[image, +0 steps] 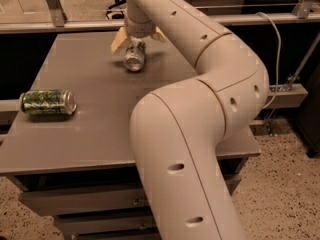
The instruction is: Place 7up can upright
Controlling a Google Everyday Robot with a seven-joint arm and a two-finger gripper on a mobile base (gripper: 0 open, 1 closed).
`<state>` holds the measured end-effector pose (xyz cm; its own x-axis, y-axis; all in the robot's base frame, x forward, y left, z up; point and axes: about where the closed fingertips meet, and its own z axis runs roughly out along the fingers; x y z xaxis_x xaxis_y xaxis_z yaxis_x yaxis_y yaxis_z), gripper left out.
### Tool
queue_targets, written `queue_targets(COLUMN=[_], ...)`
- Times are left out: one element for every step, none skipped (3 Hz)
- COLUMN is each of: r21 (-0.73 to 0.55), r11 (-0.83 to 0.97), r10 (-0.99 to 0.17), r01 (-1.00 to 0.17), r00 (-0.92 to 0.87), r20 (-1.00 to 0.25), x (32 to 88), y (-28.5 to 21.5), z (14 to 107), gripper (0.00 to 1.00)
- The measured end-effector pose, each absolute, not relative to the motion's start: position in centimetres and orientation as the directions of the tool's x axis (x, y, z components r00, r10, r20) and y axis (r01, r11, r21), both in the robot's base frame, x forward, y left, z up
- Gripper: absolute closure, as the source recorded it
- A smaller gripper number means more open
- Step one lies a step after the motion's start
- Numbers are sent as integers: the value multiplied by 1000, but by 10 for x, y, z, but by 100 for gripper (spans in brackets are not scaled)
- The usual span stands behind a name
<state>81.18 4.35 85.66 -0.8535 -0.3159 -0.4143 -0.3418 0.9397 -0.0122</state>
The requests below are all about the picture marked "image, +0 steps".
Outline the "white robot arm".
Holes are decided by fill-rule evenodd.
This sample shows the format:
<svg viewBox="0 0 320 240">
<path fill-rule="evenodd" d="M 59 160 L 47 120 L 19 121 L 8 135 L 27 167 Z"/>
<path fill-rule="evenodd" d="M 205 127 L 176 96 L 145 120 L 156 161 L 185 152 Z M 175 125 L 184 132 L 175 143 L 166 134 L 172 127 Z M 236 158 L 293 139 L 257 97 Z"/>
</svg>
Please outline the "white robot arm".
<svg viewBox="0 0 320 240">
<path fill-rule="evenodd" d="M 269 77 L 237 35 L 183 0 L 127 0 L 133 36 L 156 25 L 196 76 L 135 106 L 130 142 L 162 240 L 247 240 L 216 158 L 268 97 Z"/>
</svg>

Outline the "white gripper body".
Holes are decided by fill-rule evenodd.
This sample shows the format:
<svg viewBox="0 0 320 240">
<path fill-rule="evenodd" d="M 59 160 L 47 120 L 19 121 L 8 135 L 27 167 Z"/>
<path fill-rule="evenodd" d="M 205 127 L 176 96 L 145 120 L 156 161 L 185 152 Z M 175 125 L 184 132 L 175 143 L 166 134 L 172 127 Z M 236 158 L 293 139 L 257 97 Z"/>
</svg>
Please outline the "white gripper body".
<svg viewBox="0 0 320 240">
<path fill-rule="evenodd" d="M 126 31 L 136 38 L 150 36 L 156 29 L 151 19 L 132 1 L 127 2 L 124 26 Z"/>
</svg>

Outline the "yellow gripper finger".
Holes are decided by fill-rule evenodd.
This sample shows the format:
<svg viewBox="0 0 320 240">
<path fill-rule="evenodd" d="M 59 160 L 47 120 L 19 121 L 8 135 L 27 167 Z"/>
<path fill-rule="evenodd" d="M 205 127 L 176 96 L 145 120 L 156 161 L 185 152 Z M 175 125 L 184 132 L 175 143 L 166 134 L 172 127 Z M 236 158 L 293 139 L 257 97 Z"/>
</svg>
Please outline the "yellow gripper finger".
<svg viewBox="0 0 320 240">
<path fill-rule="evenodd" d="M 156 27 L 153 31 L 153 33 L 150 35 L 150 37 L 155 40 L 155 41 L 160 41 L 162 43 L 165 43 L 166 42 L 166 39 L 163 35 L 163 33 L 161 32 L 161 30 Z"/>
<path fill-rule="evenodd" d="M 130 44 L 130 35 L 128 34 L 127 30 L 124 27 L 121 27 L 112 44 L 111 44 L 111 52 L 113 54 L 118 53 L 123 48 L 127 47 Z"/>
</svg>

